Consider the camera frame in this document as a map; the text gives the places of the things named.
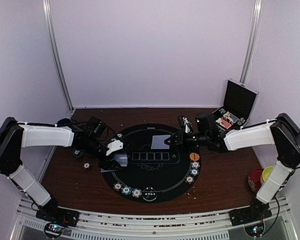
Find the poker chip set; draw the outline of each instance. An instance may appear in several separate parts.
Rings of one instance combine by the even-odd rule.
[[[195,182],[194,177],[199,175],[199,168],[200,168],[200,163],[198,162],[200,156],[197,153],[191,153],[190,159],[191,159],[190,175],[185,178],[185,182],[187,184],[193,184]]]
[[[212,114],[219,131],[245,125],[252,112],[258,92],[247,89],[240,82],[229,79],[223,106]]]

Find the brown wooden surface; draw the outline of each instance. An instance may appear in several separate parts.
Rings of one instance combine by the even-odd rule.
[[[78,109],[73,116],[87,121],[90,116],[102,119],[115,131],[144,123],[161,123],[178,127],[177,116],[184,115],[194,123],[196,113],[213,109],[199,108],[120,108]],[[201,171],[198,180],[184,195],[162,203],[139,203],[125,199],[104,181],[97,159],[84,156],[77,160],[70,147],[58,147],[42,184],[59,201],[60,206],[111,214],[160,215],[201,213],[246,206],[253,193],[247,174],[260,164],[252,148],[229,153],[206,154],[201,149]],[[92,169],[85,171],[83,163]]]

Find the light purple wall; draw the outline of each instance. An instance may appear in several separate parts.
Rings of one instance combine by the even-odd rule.
[[[75,107],[215,107],[242,71],[254,0],[54,0]]]
[[[55,123],[68,115],[41,0],[0,0],[0,126],[8,116]],[[38,177],[48,148],[22,151],[24,165]],[[7,239],[21,195],[0,175],[0,240]]]
[[[248,86],[259,90],[251,124],[288,113],[300,127],[300,0],[265,1]],[[264,167],[274,165],[274,146],[256,147]],[[300,233],[300,170],[284,188]]]

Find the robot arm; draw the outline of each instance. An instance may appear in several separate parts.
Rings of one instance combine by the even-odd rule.
[[[112,153],[122,150],[124,144],[119,139],[114,139],[109,144],[103,145],[99,138],[106,127],[105,123],[95,117],[78,125],[70,122],[55,125],[17,122],[13,117],[8,117],[0,128],[0,173],[6,175],[35,202],[46,215],[43,216],[45,220],[49,217],[63,223],[64,217],[67,218],[69,212],[61,213],[57,200],[25,168],[20,159],[21,148],[75,147],[98,157],[99,167],[120,170],[121,166],[113,159]]]
[[[218,153],[259,145],[275,145],[278,161],[256,195],[260,202],[267,204],[285,186],[287,179],[300,164],[300,129],[285,113],[262,124],[224,131],[221,134],[214,121],[211,115],[199,114],[196,116],[197,132],[187,133],[181,130],[165,143],[179,147],[207,146]]]

